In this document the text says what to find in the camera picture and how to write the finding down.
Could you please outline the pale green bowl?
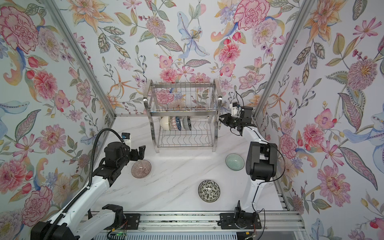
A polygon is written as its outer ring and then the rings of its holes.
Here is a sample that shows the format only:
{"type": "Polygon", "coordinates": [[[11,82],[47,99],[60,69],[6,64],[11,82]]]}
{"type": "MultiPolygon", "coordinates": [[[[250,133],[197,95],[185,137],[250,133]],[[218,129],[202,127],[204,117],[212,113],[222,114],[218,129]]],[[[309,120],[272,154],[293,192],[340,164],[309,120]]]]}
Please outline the pale green bowl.
{"type": "Polygon", "coordinates": [[[240,171],[245,166],[244,159],[238,154],[229,154],[225,159],[226,165],[233,171],[240,171]]]}

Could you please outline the cream white bowl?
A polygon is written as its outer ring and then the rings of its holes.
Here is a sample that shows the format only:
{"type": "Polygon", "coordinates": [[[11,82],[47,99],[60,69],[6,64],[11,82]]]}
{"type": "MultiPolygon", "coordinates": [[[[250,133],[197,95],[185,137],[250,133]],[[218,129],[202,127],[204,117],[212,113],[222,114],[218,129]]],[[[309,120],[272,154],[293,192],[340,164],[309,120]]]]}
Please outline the cream white bowl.
{"type": "Polygon", "coordinates": [[[160,120],[160,126],[164,131],[170,131],[171,130],[170,117],[169,116],[162,117],[160,120]]]}

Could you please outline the dark petal pattern bowl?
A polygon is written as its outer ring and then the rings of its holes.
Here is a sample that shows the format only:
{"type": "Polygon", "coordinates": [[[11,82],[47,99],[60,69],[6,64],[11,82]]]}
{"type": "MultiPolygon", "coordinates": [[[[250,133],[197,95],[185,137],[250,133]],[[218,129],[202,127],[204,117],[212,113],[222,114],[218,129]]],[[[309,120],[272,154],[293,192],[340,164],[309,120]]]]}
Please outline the dark petal pattern bowl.
{"type": "Polygon", "coordinates": [[[184,116],[183,117],[183,128],[186,131],[191,131],[192,130],[192,123],[191,119],[189,116],[184,116]]]}

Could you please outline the stainless steel dish rack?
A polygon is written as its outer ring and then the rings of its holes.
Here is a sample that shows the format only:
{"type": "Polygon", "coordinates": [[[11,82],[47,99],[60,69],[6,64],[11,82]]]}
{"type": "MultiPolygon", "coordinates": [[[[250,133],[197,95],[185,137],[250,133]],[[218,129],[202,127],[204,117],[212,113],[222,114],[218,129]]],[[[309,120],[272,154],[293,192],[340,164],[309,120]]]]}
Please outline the stainless steel dish rack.
{"type": "Polygon", "coordinates": [[[143,100],[156,153],[165,148],[210,148],[213,152],[216,151],[223,100],[218,80],[193,83],[149,81],[145,87],[143,100]],[[165,116],[178,116],[182,130],[164,131],[160,126],[160,120],[165,116]],[[191,131],[183,128],[184,116],[189,116],[191,119],[191,131]]]}

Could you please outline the blue geometric red bowl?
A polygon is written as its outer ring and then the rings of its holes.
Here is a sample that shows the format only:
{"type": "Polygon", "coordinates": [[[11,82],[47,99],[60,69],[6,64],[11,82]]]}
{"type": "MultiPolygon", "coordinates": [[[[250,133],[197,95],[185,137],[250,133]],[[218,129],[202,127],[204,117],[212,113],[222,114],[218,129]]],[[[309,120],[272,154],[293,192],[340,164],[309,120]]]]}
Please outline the blue geometric red bowl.
{"type": "Polygon", "coordinates": [[[181,131],[182,130],[182,123],[178,116],[172,116],[170,117],[171,120],[171,130],[173,131],[181,131]]]}

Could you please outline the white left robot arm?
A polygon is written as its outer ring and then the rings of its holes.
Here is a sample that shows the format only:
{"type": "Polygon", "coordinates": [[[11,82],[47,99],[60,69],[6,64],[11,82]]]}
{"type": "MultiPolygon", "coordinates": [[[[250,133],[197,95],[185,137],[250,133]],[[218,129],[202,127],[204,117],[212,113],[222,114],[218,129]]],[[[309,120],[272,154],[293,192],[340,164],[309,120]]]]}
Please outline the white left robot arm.
{"type": "Polygon", "coordinates": [[[93,171],[89,183],[50,220],[38,222],[31,231],[32,240],[91,240],[105,229],[118,229],[128,220],[122,206],[107,204],[95,216],[82,223],[98,198],[106,192],[131,161],[143,160],[146,146],[131,149],[125,142],[112,142],[105,157],[93,171]]]}

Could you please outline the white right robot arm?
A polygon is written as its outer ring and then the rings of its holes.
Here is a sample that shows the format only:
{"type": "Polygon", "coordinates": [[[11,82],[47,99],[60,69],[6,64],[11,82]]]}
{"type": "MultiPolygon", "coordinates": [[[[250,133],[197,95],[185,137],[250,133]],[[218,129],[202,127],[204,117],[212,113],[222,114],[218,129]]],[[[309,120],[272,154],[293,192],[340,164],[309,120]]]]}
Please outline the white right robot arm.
{"type": "Polygon", "coordinates": [[[245,161],[249,181],[243,197],[235,207],[235,220],[255,218],[256,206],[266,183],[272,182],[277,173],[280,152],[276,144],[265,140],[253,124],[251,107],[242,107],[240,103],[230,104],[231,112],[220,116],[222,124],[230,130],[239,132],[239,136],[249,142],[245,161]]]}

